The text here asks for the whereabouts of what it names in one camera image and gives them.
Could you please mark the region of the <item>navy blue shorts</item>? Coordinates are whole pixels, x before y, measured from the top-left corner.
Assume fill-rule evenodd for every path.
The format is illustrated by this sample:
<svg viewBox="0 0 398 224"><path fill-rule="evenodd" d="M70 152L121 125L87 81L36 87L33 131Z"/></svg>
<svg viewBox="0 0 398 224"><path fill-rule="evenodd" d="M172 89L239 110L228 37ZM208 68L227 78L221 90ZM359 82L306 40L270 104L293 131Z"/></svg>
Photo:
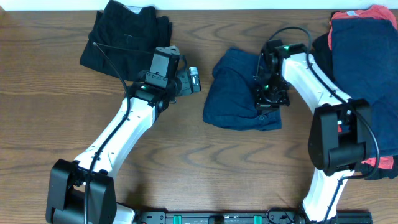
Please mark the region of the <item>navy blue shorts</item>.
<svg viewBox="0 0 398 224"><path fill-rule="evenodd" d="M280 111L262 113L255 107L259 56L230 48L212 71L213 83L203 109L203 121L236 131L272 131L282 127Z"/></svg>

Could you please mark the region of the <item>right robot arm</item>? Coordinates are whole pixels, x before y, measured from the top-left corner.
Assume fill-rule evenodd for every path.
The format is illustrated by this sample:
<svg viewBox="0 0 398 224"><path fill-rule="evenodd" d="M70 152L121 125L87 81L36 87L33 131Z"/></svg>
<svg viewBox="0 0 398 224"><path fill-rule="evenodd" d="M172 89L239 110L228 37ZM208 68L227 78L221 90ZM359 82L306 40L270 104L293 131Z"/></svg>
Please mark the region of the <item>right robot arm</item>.
<svg viewBox="0 0 398 224"><path fill-rule="evenodd" d="M313 119L308 153L315 167L307 196L298 211L269 214L270 223L372 223L369 212L339 212L336 205L354 169L369 158L370 105L353 100L318 67L304 44L268 40L261 49L255 79L255 106L264 114L288 106L287 90L294 87Z"/></svg>

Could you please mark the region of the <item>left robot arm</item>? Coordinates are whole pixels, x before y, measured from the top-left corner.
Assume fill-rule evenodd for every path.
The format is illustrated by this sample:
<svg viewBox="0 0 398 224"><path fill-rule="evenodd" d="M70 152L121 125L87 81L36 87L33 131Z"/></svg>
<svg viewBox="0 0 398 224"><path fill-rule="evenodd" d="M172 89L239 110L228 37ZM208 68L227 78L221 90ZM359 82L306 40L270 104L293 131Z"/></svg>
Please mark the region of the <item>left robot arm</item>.
<svg viewBox="0 0 398 224"><path fill-rule="evenodd" d="M125 86L116 116L74 161L59 159L50 172L48 223L133 223L135 211L116 201L114 180L139 138L176 97L201 90L196 67L179 68L176 46L157 47L143 82Z"/></svg>

